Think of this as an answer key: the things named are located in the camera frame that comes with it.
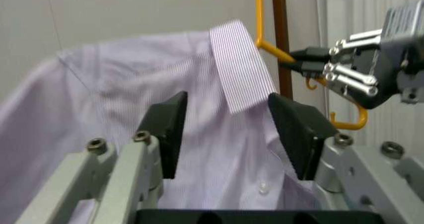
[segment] yellow hanger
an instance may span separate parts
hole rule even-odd
[[[283,52],[282,50],[276,48],[274,45],[272,45],[270,42],[265,41],[263,38],[264,35],[264,27],[263,27],[263,16],[264,12],[263,12],[263,0],[256,0],[256,33],[257,33],[257,38],[256,38],[256,47],[258,49],[263,49],[265,51],[267,51],[268,53],[276,56],[278,58],[278,60],[280,62],[283,63],[293,63],[295,62],[295,59],[292,58],[289,54]],[[322,84],[323,86],[326,85],[326,82],[324,79],[320,78],[320,79],[316,79],[317,82],[319,82],[320,84]],[[317,88],[316,85],[311,86],[309,84],[310,82],[310,78],[306,79],[306,86],[310,89],[310,90],[314,90]],[[367,118],[368,118],[368,113],[367,110],[365,110],[363,107],[361,107],[359,104],[355,103],[355,105],[358,108],[358,112],[359,112],[359,119],[358,119],[358,123],[356,124],[351,124],[351,123],[344,123],[344,122],[337,122],[335,120],[336,114],[334,112],[330,113],[330,121],[331,123],[338,129],[344,129],[344,130],[359,130],[362,127],[365,126],[366,122],[367,122]]]

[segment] brown pole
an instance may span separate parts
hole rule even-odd
[[[273,0],[273,8],[277,48],[285,52],[289,52],[287,9],[285,6],[285,0]],[[282,68],[279,63],[278,73],[280,80],[280,94],[287,98],[293,99],[293,90],[291,88],[291,71]]]

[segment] white button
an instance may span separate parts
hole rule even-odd
[[[262,195],[267,195],[270,192],[270,186],[266,182],[259,183],[259,193]]]

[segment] shirt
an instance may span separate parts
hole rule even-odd
[[[313,206],[292,178],[267,107],[271,77],[235,20],[206,32],[85,45],[43,61],[0,110],[0,222],[19,217],[67,153],[95,137],[119,151],[151,104],[182,90],[180,157],[160,208]],[[73,220],[86,219],[89,206],[79,205]]]

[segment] curtain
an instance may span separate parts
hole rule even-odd
[[[387,9],[417,0],[317,0],[320,45],[332,47],[335,41],[349,35],[383,26]],[[354,105],[337,94],[327,91],[329,111],[336,112],[336,120],[356,122]],[[400,103],[395,95],[383,105],[368,111],[368,122],[359,131],[342,131],[351,135],[356,145],[376,146],[384,141],[401,144],[406,155],[424,160],[424,103]]]

